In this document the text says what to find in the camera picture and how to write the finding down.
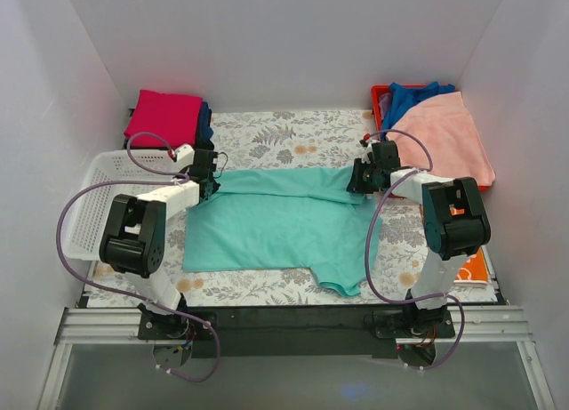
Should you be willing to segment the teal t shirt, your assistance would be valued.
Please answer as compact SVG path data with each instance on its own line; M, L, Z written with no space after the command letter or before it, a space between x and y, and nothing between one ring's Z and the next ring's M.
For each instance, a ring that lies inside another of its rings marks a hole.
M346 191L350 177L348 167L222 174L219 190L187 212L183 270L304 268L322 288L359 295L375 203ZM370 259L380 233L376 222Z

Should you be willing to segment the white plastic basket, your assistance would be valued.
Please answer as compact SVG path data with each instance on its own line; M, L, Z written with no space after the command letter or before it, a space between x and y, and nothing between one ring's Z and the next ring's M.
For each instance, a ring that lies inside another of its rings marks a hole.
M69 259L96 261L111 203L115 196L138 196L172 183L172 173L188 165L174 163L168 152L138 149L114 150L96 156L83 187L101 184L81 196L69 209L61 232L63 253Z

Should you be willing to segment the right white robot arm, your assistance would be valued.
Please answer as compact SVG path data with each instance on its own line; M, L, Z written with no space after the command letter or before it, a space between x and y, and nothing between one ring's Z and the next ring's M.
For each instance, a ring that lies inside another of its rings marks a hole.
M428 165L417 168L401 164L394 141L366 136L360 144L365 154L354 161L347 192L383 193L365 239L365 277L376 297L400 308L399 327L419 337L445 321L454 279L469 257L489 242L491 227L485 206L474 178L433 175L434 162L425 147L422 150ZM422 207L423 233L429 249L419 279L398 301L382 296L371 276L373 230L391 195L410 199Z

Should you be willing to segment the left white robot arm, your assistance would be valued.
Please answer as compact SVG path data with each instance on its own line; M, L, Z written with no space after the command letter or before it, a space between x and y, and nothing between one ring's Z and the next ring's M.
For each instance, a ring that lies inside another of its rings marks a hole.
M181 169L172 182L137 196L114 197L102 234L100 260L130 281L142 308L160 315L158 327L172 339L188 331L189 318L183 295L162 267L167 222L219 189L218 156L213 150L178 148Z

